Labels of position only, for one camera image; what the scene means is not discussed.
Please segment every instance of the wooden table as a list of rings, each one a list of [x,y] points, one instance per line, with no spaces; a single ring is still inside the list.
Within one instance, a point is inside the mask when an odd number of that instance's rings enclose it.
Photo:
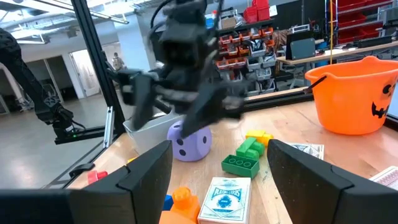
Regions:
[[[198,162],[173,161],[168,194],[187,186],[200,202],[213,177],[236,177],[221,170],[221,161],[234,154],[250,129],[263,129],[286,142],[310,142],[325,145],[325,160],[364,178],[370,178],[389,166],[398,166],[398,132],[382,127],[365,136],[344,136],[325,130],[319,123],[313,101],[246,113],[240,122],[223,120],[211,125],[213,145]],[[133,140],[123,134],[96,161],[95,169],[112,172],[136,157]],[[69,187],[87,185],[83,173]],[[250,223],[292,223],[275,186],[266,157],[260,158],[260,171],[252,180]]]
[[[352,49],[347,49],[347,50],[333,49],[333,58],[338,58],[338,57],[343,57],[343,56],[353,55],[353,54],[359,54],[359,53],[363,53],[363,52],[371,52],[373,50],[388,49],[391,47],[398,47],[398,41],[394,41],[389,44],[381,44],[381,45],[372,46],[372,47],[365,47],[365,48],[361,48],[361,49],[357,49],[357,48],[352,48]],[[298,60],[287,60],[285,56],[277,57],[276,59],[277,59],[277,61],[286,63],[288,65],[314,63],[314,62],[319,62],[322,60],[330,59],[330,50],[326,50],[323,55],[318,55],[315,57],[303,58],[303,59],[298,59]]]

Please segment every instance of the yellow lego brick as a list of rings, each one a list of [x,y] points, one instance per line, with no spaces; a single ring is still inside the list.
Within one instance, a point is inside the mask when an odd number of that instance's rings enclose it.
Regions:
[[[132,158],[132,159],[129,159],[128,161],[127,161],[127,163],[129,164],[131,161],[133,161],[134,159],[136,159],[136,157],[135,158]]]
[[[254,137],[257,139],[257,141],[259,141],[259,138],[265,134],[266,132],[262,130],[250,130],[246,133],[246,138]]]
[[[268,147],[268,142],[270,139],[273,139],[274,136],[271,134],[265,134],[260,139],[257,139],[258,142],[263,143],[266,147]]]

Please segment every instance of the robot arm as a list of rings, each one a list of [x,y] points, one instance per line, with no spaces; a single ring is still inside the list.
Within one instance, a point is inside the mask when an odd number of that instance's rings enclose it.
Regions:
[[[65,138],[77,131],[72,125],[73,113],[65,109],[57,98],[48,96],[22,60],[21,48],[16,39],[3,29],[0,29],[0,62],[33,100],[37,117],[53,126],[57,138]]]

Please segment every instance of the paper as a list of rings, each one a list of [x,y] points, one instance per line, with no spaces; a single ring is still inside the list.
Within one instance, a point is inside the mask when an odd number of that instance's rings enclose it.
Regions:
[[[250,178],[214,177],[198,220],[203,223],[247,223]]]
[[[309,144],[309,143],[289,143],[294,148],[303,151],[311,156],[315,156],[318,159],[323,160],[323,156],[325,155],[325,146],[321,144]]]
[[[278,15],[278,10],[276,9],[276,5],[271,6],[269,8],[269,16],[276,16],[276,15]]]
[[[371,177],[370,180],[394,190],[398,190],[398,167],[388,167],[374,177]]]

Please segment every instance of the halloween bucket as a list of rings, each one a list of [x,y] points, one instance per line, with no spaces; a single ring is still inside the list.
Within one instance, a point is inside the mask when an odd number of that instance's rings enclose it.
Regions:
[[[319,122],[340,134],[367,134],[378,130],[398,81],[398,62],[368,56],[305,74],[313,85]]]

